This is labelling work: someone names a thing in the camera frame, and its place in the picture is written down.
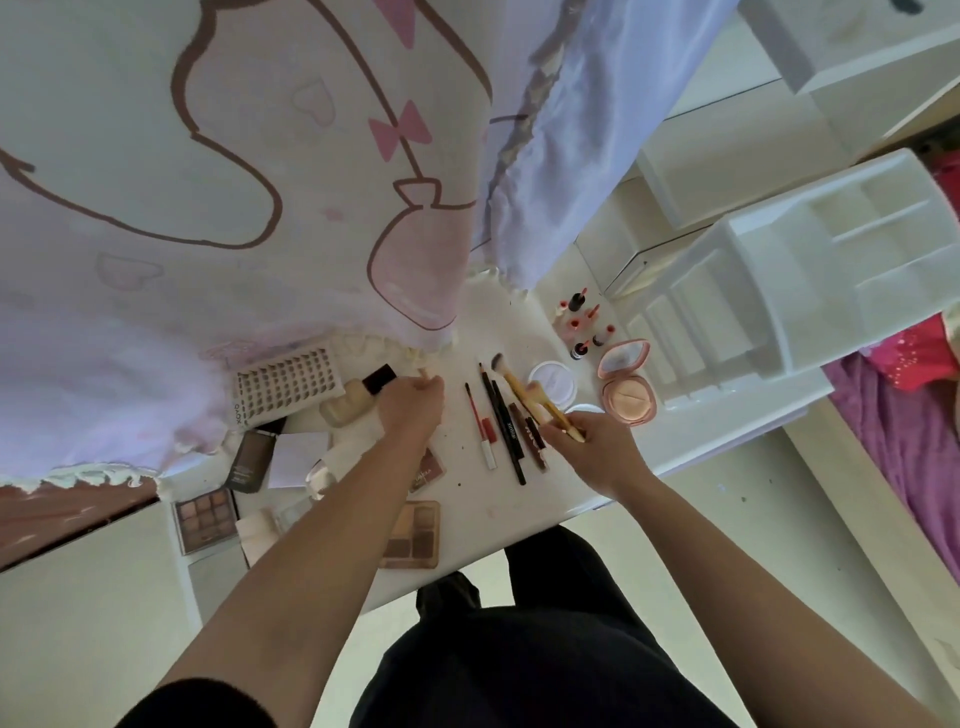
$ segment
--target pink bedsheet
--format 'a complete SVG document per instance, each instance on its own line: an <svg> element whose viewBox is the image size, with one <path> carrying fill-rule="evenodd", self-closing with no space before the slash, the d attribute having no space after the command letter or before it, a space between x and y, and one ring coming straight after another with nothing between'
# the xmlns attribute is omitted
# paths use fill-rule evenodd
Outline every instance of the pink bedsheet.
<svg viewBox="0 0 960 728"><path fill-rule="evenodd" d="M932 387L902 392L858 353L824 367L833 404L960 583L960 444Z"/></svg>

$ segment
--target black sleeve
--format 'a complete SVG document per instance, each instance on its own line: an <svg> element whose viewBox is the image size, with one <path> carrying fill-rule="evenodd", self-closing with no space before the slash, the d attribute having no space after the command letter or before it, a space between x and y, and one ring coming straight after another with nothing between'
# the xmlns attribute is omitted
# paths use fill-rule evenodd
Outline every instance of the black sleeve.
<svg viewBox="0 0 960 728"><path fill-rule="evenodd" d="M219 680L194 677L164 685L123 716L117 728L276 728L270 715L249 695Z"/></svg>

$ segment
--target paper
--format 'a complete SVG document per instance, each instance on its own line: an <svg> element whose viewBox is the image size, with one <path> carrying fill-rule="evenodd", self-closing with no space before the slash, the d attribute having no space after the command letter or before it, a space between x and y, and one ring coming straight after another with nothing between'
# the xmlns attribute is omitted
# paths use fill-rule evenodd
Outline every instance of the paper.
<svg viewBox="0 0 960 728"><path fill-rule="evenodd" d="M305 488L306 477L326 454L329 432L284 432L276 438L268 488Z"/></svg>

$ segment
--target pink bow print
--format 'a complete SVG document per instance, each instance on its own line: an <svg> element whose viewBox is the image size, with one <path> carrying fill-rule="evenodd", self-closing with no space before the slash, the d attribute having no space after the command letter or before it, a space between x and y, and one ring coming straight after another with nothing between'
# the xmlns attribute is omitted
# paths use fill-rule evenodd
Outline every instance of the pink bow print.
<svg viewBox="0 0 960 728"><path fill-rule="evenodd" d="M376 148L380 150L380 156L384 161L390 161L396 151L396 145L400 139L406 138L410 141L416 141L418 144L429 144L433 141L430 130L423 123L420 112L417 111L417 105L408 101L403 107L400 118L396 121L396 126L384 124L376 119L368 119L370 131L373 133L373 140L376 142Z"/></svg>

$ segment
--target white shelf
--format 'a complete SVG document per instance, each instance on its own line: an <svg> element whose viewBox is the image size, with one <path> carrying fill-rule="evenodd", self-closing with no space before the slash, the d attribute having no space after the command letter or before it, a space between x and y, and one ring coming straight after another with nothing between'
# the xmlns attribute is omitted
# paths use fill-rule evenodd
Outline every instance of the white shelf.
<svg viewBox="0 0 960 728"><path fill-rule="evenodd" d="M808 92L960 38L956 0L741 0L740 14L797 93Z"/></svg>
<svg viewBox="0 0 960 728"><path fill-rule="evenodd" d="M779 77L780 72L750 26L732 12L667 118L769 84Z"/></svg>
<svg viewBox="0 0 960 728"><path fill-rule="evenodd" d="M621 305L666 409L793 376L960 299L960 226L901 150L724 216Z"/></svg>
<svg viewBox="0 0 960 728"><path fill-rule="evenodd" d="M600 206L577 237L577 247L606 292L637 254L696 229L674 230L646 180L636 177L622 182Z"/></svg>
<svg viewBox="0 0 960 728"><path fill-rule="evenodd" d="M813 100L784 81L667 119L636 159L678 230L851 161Z"/></svg>

